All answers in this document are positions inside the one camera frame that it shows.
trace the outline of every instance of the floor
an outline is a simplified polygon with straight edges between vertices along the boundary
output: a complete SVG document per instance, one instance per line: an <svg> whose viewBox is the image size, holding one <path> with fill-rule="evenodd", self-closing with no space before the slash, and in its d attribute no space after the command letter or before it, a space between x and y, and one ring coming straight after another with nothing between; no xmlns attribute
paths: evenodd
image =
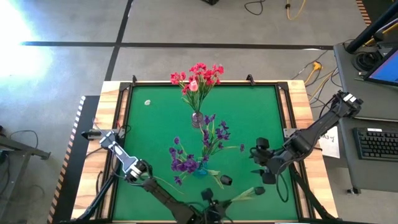
<svg viewBox="0 0 398 224"><path fill-rule="evenodd" d="M288 80L323 53L314 49L292 50L289 45L333 45L355 38L366 27L355 1L309 1L300 17L289 21L281 1L266 1L264 12L254 16L244 9L247 0L220 0L214 6L200 0L134 0L124 33L119 28L127 0L1 1L0 123L7 133L35 130L39 147L52 153L48 161L31 159L19 186L23 192L18 198L21 203L9 210L5 220L46 222L80 96L99 95L105 79L130 80L136 75L139 80L168 80L172 72L205 62L223 64L225 80L243 79L247 74L261 80ZM301 1L291 4L291 13L297 13ZM248 7L260 10L258 4ZM119 49L112 44L116 41L274 46L271 49ZM41 46L21 46L20 42L36 42ZM55 42L79 44L50 46ZM104 44L85 47L82 42ZM117 58L112 57L117 51ZM115 61L114 64L111 61L113 70L108 69L111 58ZM321 75L336 67L332 51L319 61L324 68ZM297 78L305 79L310 71L311 66ZM334 81L340 82L338 75ZM319 83L307 91L312 93ZM328 82L320 99L327 101L338 89ZM317 117L320 108L312 112ZM35 141L29 134L15 139L26 144ZM398 194L364 191L358 197L345 195L345 189L349 188L348 170L337 163L326 158L340 217L359 222L396 223ZM44 189L44 197L34 184Z"/></svg>

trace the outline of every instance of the glass vase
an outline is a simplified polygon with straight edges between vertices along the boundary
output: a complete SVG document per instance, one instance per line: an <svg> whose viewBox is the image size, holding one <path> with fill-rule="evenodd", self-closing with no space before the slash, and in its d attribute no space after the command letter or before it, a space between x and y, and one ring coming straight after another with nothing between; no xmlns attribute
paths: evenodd
<svg viewBox="0 0 398 224"><path fill-rule="evenodd" d="M193 112L192 126L194 128L200 128L200 126L203 126L203 114L200 111Z"/></svg>
<svg viewBox="0 0 398 224"><path fill-rule="evenodd" d="M208 175L207 162L199 162L199 167L193 171L193 176L202 178Z"/></svg>

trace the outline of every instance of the keyboard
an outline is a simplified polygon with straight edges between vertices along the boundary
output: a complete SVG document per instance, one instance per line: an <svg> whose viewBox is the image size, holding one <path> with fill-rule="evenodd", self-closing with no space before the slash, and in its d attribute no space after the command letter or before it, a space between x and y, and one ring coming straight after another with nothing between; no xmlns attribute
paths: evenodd
<svg viewBox="0 0 398 224"><path fill-rule="evenodd" d="M354 128L360 159L398 162L398 129Z"/></svg>

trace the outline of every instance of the green table surface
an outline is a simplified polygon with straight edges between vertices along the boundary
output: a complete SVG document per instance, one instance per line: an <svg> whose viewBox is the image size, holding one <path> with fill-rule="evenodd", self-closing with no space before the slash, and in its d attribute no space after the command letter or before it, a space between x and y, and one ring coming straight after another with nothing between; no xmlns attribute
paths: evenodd
<svg viewBox="0 0 398 224"><path fill-rule="evenodd" d="M283 142L282 125L274 86L216 86L206 97L201 112L216 114L216 124L226 121L231 133L224 146L244 144L246 150L226 149L210 157L208 169L221 171L233 179L231 186L221 189L212 176L197 178L188 176L182 186L174 183L179 172L170 169L169 147L179 136L189 154L200 157L203 147L199 129L191 124L191 107L181 99L178 86L136 86L132 93L124 148L129 155L145 159L153 166L154 175L166 180L184 194L178 193L162 181L158 183L177 200L200 202L208 206L200 192L211 188L214 199L231 199L251 187L263 186L266 192L252 200L238 201L227 209L233 220L296 220L297 213L289 171L282 175L287 181L289 201L280 200L275 185L263 185L261 178L250 171L260 167L249 159L249 148L256 145L260 136L269 140L272 149ZM144 102L150 100L149 106ZM283 182L280 191L285 196ZM170 211L150 193L120 181L116 194L114 220L174 220Z"/></svg>

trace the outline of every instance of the monitor screen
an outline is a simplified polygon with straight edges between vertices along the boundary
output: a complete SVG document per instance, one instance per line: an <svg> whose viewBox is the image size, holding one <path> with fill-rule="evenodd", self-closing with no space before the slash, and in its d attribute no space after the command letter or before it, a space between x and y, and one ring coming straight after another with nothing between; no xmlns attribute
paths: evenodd
<svg viewBox="0 0 398 224"><path fill-rule="evenodd" d="M398 50L396 50L368 78L391 83L398 83Z"/></svg>

